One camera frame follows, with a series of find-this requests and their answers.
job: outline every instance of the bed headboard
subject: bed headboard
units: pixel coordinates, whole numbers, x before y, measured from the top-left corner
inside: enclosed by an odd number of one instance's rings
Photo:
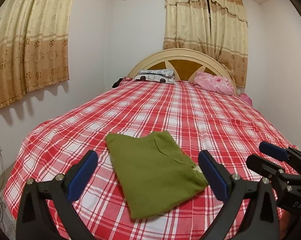
[[[193,82],[196,71],[226,77],[234,88],[234,94],[237,95],[236,85],[225,68],[210,56],[191,49],[166,49],[155,53],[137,64],[128,77],[134,78],[142,69],[166,68],[174,70],[177,81]]]

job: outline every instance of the curtain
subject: curtain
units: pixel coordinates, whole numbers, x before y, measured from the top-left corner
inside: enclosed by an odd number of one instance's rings
[[[208,54],[210,43],[207,0],[166,0],[163,49],[186,48]]]
[[[226,67],[236,85],[245,88],[248,26],[242,0],[208,0],[211,20],[209,56]]]
[[[0,108],[68,74],[72,0],[6,0],[0,8]]]
[[[221,63],[245,87],[247,17],[242,0],[166,0],[163,49],[200,51]]]

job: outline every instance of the red plaid bedsheet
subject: red plaid bedsheet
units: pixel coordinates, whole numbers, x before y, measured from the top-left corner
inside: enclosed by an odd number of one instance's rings
[[[207,149],[230,173],[257,181],[260,176],[250,171],[245,161],[250,154],[259,154],[259,143],[266,140],[291,146],[258,111],[236,96],[199,90],[188,82],[123,81],[120,87],[42,123],[27,136],[4,192],[12,215],[17,217],[27,179],[51,180],[92,149],[99,155],[99,164],[73,207],[97,239],[198,240],[223,205],[210,187],[157,217],[131,220],[109,159],[104,140],[108,133],[142,137],[164,130],[195,162],[199,151]],[[227,238],[235,235],[247,204],[243,203]],[[48,205],[60,234],[68,238],[53,203]]]

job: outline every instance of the white wall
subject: white wall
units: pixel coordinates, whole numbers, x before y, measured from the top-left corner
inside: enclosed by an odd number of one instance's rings
[[[0,110],[5,168],[15,161],[22,140],[33,128],[104,91],[107,11],[108,0],[74,0],[68,38],[70,80],[34,91]]]
[[[165,0],[111,0],[105,89],[126,76],[145,57],[163,49]],[[249,62],[245,92],[259,109],[267,66],[262,6],[244,0],[249,20]]]
[[[110,0],[105,89],[163,49],[165,0]]]
[[[301,150],[301,17],[289,0],[263,4],[269,64],[262,114]]]

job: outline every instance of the pink cloth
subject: pink cloth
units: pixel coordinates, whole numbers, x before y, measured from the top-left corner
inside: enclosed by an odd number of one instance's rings
[[[209,73],[197,72],[194,78],[196,88],[231,96],[234,92],[233,86],[227,78],[213,76]]]
[[[128,84],[128,82],[132,81],[132,78],[124,77],[123,80],[120,82],[120,86]]]
[[[251,107],[253,107],[253,101],[249,98],[249,96],[245,93],[241,93],[239,98],[242,99],[244,102],[248,103]]]

